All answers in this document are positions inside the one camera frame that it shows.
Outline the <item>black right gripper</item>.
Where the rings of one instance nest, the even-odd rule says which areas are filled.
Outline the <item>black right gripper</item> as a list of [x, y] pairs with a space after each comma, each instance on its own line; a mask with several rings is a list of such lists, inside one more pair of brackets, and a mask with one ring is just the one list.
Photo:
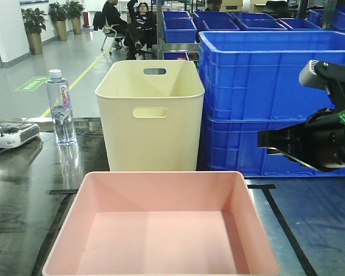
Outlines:
[[257, 145], [266, 154], [284, 156], [301, 167], [320, 171], [345, 168], [345, 126], [333, 109], [318, 110], [306, 122], [258, 131]]

